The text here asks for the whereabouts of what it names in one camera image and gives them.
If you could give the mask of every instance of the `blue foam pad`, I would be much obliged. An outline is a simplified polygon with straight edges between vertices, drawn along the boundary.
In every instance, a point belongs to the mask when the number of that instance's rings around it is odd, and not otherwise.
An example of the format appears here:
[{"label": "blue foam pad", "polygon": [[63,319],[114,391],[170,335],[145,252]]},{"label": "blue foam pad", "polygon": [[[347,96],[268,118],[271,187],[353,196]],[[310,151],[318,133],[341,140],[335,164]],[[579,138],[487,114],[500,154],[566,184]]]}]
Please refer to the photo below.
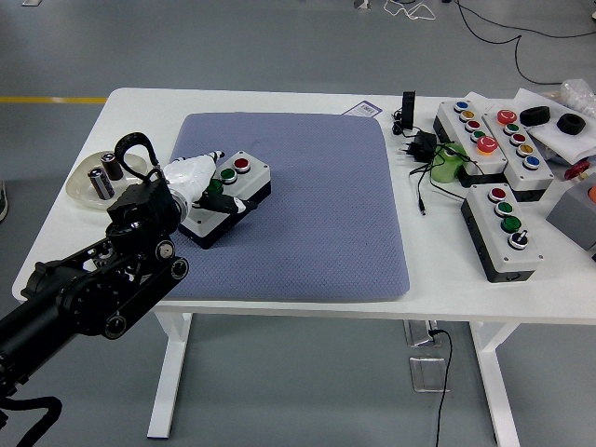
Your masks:
[{"label": "blue foam pad", "polygon": [[189,115],[172,159],[245,151],[271,167],[272,193],[209,250],[180,233],[189,276],[171,296],[364,302],[410,288],[386,147],[373,118]]}]

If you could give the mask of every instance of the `cylindrical battery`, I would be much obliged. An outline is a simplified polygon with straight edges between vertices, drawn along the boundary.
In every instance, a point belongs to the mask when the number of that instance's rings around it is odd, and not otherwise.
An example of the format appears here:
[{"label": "cylindrical battery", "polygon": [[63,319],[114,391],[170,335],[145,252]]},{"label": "cylindrical battery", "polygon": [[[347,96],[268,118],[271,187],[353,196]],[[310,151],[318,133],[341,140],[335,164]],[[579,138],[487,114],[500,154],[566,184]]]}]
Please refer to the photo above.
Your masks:
[{"label": "cylindrical battery", "polygon": [[114,188],[108,180],[108,176],[105,174],[103,168],[93,168],[89,171],[88,177],[101,200],[109,200],[114,196]]},{"label": "cylindrical battery", "polygon": [[114,153],[108,152],[103,154],[102,165],[110,180],[120,180],[122,177],[124,177],[122,167],[120,166],[120,163],[118,163],[118,160],[115,159]]}]

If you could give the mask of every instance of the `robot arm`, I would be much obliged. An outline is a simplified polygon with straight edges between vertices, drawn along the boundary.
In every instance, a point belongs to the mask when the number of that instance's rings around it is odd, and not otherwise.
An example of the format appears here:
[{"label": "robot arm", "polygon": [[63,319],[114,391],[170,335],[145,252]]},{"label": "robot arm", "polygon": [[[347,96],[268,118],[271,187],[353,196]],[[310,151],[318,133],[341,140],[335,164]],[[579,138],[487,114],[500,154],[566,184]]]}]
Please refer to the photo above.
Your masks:
[{"label": "robot arm", "polygon": [[[153,165],[146,175],[124,161],[138,144]],[[176,256],[170,235],[189,207],[211,206],[203,193],[222,155],[175,161],[162,171],[145,135],[132,133],[118,142],[116,159],[142,183],[129,186],[107,210],[112,222],[106,238],[60,261],[37,263],[21,291],[27,301],[0,320],[0,408],[15,409],[7,397],[17,384],[25,384],[77,334],[121,337],[185,278],[188,263]],[[229,198],[234,206],[226,203],[223,212],[243,210],[244,202]],[[6,419],[0,411],[0,428]]]}]

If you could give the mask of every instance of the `yellow line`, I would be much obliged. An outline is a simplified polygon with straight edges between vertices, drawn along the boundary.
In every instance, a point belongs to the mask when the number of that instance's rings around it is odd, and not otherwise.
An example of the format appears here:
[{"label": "yellow line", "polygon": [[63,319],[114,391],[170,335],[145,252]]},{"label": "yellow line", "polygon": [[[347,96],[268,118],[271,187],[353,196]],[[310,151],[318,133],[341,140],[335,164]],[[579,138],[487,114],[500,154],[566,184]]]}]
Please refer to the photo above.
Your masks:
[{"label": "yellow line", "polygon": [[18,104],[105,104],[107,98],[56,98],[49,96],[0,96],[0,103]]}]

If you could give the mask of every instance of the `white table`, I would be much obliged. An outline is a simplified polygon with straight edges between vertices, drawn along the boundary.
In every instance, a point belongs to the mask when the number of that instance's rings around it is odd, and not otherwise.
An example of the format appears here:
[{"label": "white table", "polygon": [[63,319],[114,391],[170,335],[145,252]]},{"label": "white table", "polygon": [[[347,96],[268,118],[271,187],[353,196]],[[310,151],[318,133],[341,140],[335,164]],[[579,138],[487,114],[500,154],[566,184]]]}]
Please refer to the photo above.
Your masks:
[{"label": "white table", "polygon": [[[555,181],[544,197],[521,204],[544,263],[525,282],[489,283],[482,271],[459,207],[460,202],[423,183],[427,216],[416,206],[416,165],[400,153],[405,139],[391,133],[391,114],[401,98],[373,95],[231,92],[122,88],[110,95],[79,158],[112,150],[132,131],[145,133],[160,161],[166,163],[187,115],[209,112],[341,114],[362,100],[381,107],[376,117],[386,139],[391,176],[411,289],[395,301],[318,304],[287,302],[198,301],[169,296],[154,311],[169,338],[148,437],[167,438],[193,313],[297,317],[438,319],[469,321],[488,398],[494,432],[501,446],[519,446],[496,348],[520,323],[596,324],[596,302],[590,281],[596,264],[575,243],[545,221],[570,183]],[[432,130],[444,98],[416,98],[414,124]],[[465,190],[457,184],[452,189]],[[61,189],[13,285],[20,290],[37,261],[61,259],[104,237],[106,213],[75,204]]]}]

